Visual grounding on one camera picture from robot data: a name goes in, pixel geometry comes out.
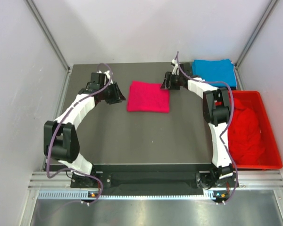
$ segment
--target white backdrop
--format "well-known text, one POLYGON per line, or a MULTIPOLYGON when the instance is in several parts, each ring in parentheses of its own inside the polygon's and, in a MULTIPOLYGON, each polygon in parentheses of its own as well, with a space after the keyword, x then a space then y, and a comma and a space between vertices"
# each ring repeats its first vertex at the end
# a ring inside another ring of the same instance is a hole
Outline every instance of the white backdrop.
POLYGON ((283 161, 283 0, 263 27, 240 72, 246 89, 262 95, 283 161))
POLYGON ((34 0, 70 65, 238 59, 269 0, 34 0))
POLYGON ((17 225, 65 75, 25 2, 0 1, 0 226, 17 225))

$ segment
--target folded blue towel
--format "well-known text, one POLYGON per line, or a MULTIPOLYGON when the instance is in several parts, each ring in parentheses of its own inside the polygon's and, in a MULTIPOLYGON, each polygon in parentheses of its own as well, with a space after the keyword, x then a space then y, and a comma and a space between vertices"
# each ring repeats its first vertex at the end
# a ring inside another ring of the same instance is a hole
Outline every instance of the folded blue towel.
MULTIPOLYGON (((194 75, 200 76, 205 81, 224 81, 231 88, 237 87, 234 65, 229 59, 219 61, 195 60, 192 63, 192 70, 194 75)), ((222 83, 212 85, 225 87, 222 83)))

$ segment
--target red cloth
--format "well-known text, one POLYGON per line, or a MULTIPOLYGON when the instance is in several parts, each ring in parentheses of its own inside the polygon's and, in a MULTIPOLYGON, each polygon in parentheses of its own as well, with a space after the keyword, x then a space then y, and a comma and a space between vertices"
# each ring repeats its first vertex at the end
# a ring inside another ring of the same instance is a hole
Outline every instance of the red cloth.
POLYGON ((130 86, 127 111, 169 113, 169 90, 159 83, 133 81, 130 86))
POLYGON ((234 98, 234 115, 228 129, 229 150, 239 165, 258 164, 265 151, 256 113, 234 98))

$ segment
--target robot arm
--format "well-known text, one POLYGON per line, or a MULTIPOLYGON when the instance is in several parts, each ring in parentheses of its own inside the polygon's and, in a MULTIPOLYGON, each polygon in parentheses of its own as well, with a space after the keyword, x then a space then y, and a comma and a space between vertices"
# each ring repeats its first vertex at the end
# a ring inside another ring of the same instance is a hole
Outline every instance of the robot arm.
MULTIPOLYGON (((180 87, 184 87, 203 99, 203 116, 212 134, 212 163, 216 167, 211 170, 212 179, 217 181, 231 177, 233 175, 232 162, 219 137, 226 128, 230 116, 228 90, 226 88, 217 88, 203 83, 203 79, 198 76, 193 76, 189 63, 181 64, 180 67, 188 76, 193 78, 193 80, 189 80, 181 74, 175 60, 172 61, 171 65, 173 66, 173 71, 166 72, 165 80, 161 88, 179 90, 180 87)), ((222 135, 222 139, 228 147, 227 131, 222 135)))
POLYGON ((79 91, 74 102, 66 111, 54 121, 47 121, 44 125, 44 154, 48 155, 48 148, 51 138, 57 125, 63 120, 52 147, 51 157, 69 168, 90 175, 94 170, 93 164, 87 161, 80 154, 80 145, 76 130, 84 117, 101 100, 108 104, 115 104, 125 101, 125 97, 116 82, 111 81, 108 87, 101 93, 91 96, 92 93, 100 90, 110 79, 109 71, 105 73, 91 73, 91 81, 86 88, 79 91))

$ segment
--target reflective metal floor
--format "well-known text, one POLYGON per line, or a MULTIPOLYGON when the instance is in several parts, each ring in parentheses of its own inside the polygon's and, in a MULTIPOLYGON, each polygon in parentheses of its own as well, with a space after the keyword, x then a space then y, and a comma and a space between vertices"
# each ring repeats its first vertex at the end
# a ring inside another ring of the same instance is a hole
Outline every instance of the reflective metal floor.
MULTIPOLYGON (((68 201, 39 200, 42 217, 68 201)), ((273 191, 237 191, 225 206, 212 201, 99 201, 70 204, 32 226, 281 226, 273 191)))
MULTIPOLYGON (((170 63, 110 64, 128 98, 132 81, 162 83, 170 63)), ((96 65, 74 65, 65 110, 90 81, 96 65)), ((181 89, 170 92, 170 113, 129 113, 127 102, 99 103, 78 127, 80 152, 92 163, 211 163, 212 142, 202 100, 181 89)))

